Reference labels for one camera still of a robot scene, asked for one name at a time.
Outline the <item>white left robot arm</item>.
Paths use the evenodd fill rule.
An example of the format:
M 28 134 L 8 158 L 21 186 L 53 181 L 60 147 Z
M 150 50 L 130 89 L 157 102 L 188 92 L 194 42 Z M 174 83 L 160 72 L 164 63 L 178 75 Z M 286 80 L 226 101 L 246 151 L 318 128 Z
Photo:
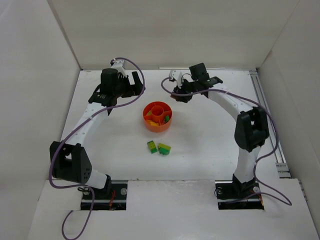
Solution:
M 84 186 L 109 194 L 112 189 L 111 177 L 93 169 L 85 150 L 85 144 L 100 124 L 114 108 L 119 108 L 118 98 L 134 97 L 143 94 L 145 79 L 141 70 L 133 71 L 133 84 L 123 69 L 105 68 L 100 74 L 100 84 L 93 91 L 87 107 L 72 132 L 62 141 L 50 145 L 49 182 L 57 188 L 53 179 L 73 183 L 73 187 Z

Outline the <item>yellow square lego brick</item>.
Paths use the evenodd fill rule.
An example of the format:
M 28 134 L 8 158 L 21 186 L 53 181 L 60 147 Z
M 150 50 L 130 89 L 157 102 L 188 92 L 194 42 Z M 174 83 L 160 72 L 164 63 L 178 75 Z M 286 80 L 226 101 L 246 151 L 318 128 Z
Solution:
M 154 122 L 154 121 L 149 120 L 149 119 L 147 119 L 146 122 L 151 126 L 160 126 L 160 124 L 158 122 Z

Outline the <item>dark green lego plate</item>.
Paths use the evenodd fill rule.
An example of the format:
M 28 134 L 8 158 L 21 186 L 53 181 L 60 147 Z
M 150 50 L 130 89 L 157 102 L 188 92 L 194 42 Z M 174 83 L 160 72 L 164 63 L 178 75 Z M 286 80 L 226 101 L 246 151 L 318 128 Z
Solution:
M 148 141 L 147 142 L 147 146 L 148 146 L 149 151 L 152 154 L 154 154 L 154 153 L 156 153 L 158 151 L 157 145 L 155 144 L 155 142 L 153 140 Z

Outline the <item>lime square lego brick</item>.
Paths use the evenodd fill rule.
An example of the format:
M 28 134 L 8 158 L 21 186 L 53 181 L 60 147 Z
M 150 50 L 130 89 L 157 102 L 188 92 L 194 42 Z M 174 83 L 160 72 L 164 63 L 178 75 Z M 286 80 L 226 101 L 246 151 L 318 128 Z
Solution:
M 149 150 L 150 152 L 153 154 L 153 153 L 156 153 L 158 150 L 157 150 L 157 147 L 155 145 L 152 145 L 152 146 L 149 146 Z

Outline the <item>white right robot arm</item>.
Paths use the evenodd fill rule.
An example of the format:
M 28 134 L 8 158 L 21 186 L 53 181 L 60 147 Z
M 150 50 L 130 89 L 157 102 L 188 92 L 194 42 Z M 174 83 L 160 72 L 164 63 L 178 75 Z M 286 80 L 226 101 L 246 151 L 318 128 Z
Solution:
M 193 93 L 200 92 L 235 120 L 234 140 L 239 147 L 237 166 L 232 181 L 216 183 L 215 193 L 220 200 L 242 199 L 256 187 L 254 166 L 261 147 L 269 137 L 267 114 L 260 106 L 251 106 L 230 95 L 219 77 L 209 76 L 203 63 L 190 66 L 189 70 L 191 81 L 186 80 L 180 70 L 170 71 L 170 81 L 176 82 L 172 97 L 187 103 Z

